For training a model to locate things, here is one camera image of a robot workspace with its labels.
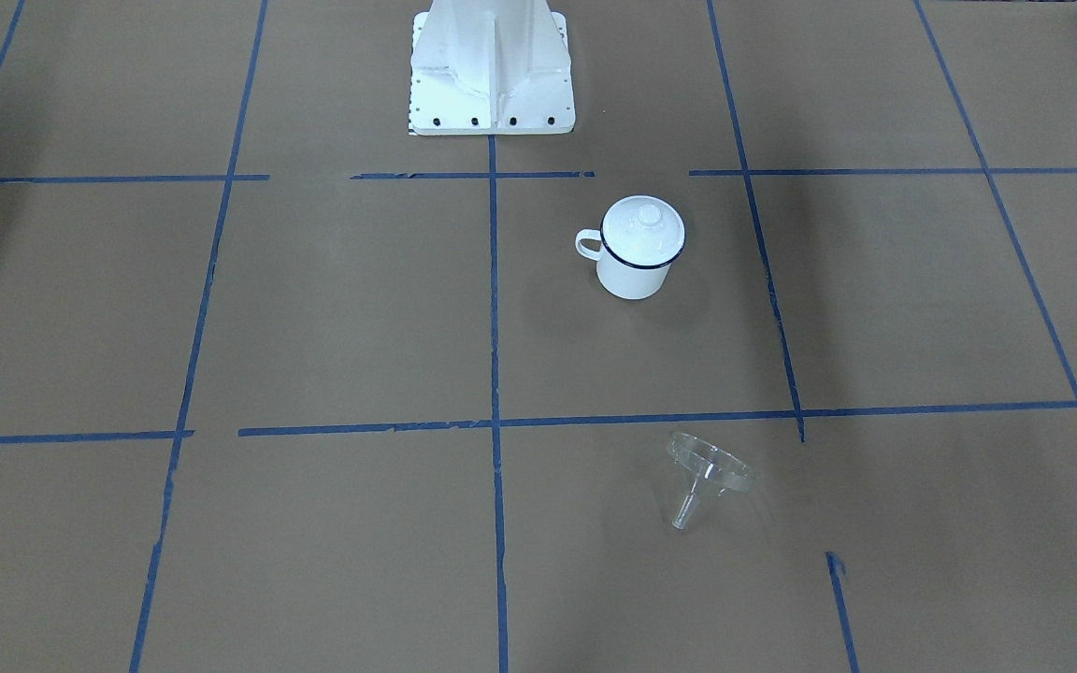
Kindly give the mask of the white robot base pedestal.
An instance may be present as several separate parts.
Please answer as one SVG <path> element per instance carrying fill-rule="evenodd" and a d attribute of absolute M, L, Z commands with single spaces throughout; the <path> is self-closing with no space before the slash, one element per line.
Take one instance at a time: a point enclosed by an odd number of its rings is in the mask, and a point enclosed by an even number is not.
<path fill-rule="evenodd" d="M 547 1 L 433 1 L 412 17 L 409 134 L 571 134 L 576 120 L 567 17 Z"/>

